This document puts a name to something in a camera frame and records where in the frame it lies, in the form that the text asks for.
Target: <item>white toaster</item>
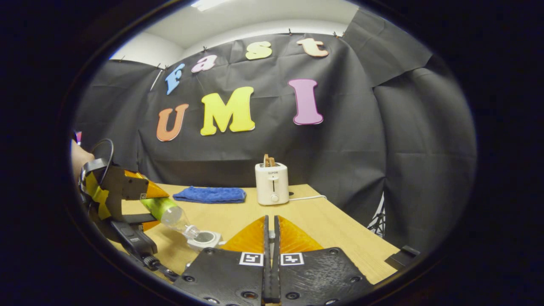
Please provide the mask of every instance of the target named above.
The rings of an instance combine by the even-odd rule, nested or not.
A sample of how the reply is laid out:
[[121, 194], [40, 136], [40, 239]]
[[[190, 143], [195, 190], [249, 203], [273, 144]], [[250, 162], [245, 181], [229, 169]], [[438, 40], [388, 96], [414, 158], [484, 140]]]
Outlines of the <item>white toaster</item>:
[[277, 163], [274, 167], [255, 165], [257, 202], [261, 205], [277, 205], [289, 202], [287, 167]]

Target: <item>blue towel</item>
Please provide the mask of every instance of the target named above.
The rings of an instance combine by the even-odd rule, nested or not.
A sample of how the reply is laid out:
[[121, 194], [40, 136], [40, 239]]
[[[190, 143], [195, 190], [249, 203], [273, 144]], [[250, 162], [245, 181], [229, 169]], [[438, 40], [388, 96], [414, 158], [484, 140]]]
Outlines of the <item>blue towel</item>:
[[240, 188], [195, 188], [193, 186], [174, 194], [178, 201], [196, 203], [242, 203], [245, 191]]

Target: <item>white ceiling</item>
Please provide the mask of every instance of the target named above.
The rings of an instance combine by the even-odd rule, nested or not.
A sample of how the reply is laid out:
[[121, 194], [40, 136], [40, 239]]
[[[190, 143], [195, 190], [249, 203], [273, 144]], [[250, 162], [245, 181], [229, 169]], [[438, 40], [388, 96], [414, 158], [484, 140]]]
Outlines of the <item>white ceiling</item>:
[[345, 0], [228, 0], [206, 11], [185, 7], [145, 32], [188, 48], [225, 31], [267, 21], [311, 19], [347, 25], [357, 8]]

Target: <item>human hand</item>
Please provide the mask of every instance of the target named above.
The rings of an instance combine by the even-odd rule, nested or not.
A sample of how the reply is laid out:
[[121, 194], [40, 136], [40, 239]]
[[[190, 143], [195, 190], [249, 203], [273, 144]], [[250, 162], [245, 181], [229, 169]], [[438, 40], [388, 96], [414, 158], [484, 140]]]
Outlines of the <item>human hand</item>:
[[81, 168], [88, 162], [95, 159], [95, 156], [85, 150], [83, 150], [77, 143], [72, 139], [72, 171], [73, 178], [75, 182], [78, 181], [78, 176], [81, 173]]

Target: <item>wooden table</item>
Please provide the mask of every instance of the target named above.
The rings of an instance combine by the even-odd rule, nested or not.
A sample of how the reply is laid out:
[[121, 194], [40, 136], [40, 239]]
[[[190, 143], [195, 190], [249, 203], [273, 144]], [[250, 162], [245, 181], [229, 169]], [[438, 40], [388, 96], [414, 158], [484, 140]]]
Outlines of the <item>wooden table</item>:
[[[170, 195], [186, 188], [185, 186], [158, 185]], [[176, 202], [187, 213], [191, 224], [200, 230], [220, 233], [224, 241], [265, 215], [269, 216], [269, 229], [272, 230], [274, 216], [280, 215], [308, 233], [324, 248], [340, 247], [372, 284], [397, 271], [384, 261], [399, 249], [370, 232], [325, 198], [263, 206], [257, 202], [255, 188], [243, 188], [243, 190], [247, 193], [244, 203]], [[289, 191], [294, 193], [291, 198], [319, 195], [309, 185], [289, 186]], [[138, 201], [123, 201], [122, 209], [125, 215], [148, 212]], [[158, 253], [155, 257], [178, 274], [183, 272], [186, 263], [193, 261], [198, 255], [196, 251], [189, 248], [187, 240], [180, 232], [168, 229], [162, 224], [146, 231], [146, 234], [157, 244]], [[121, 244], [112, 243], [119, 250], [123, 250]], [[156, 274], [165, 279], [161, 273], [156, 272]]]

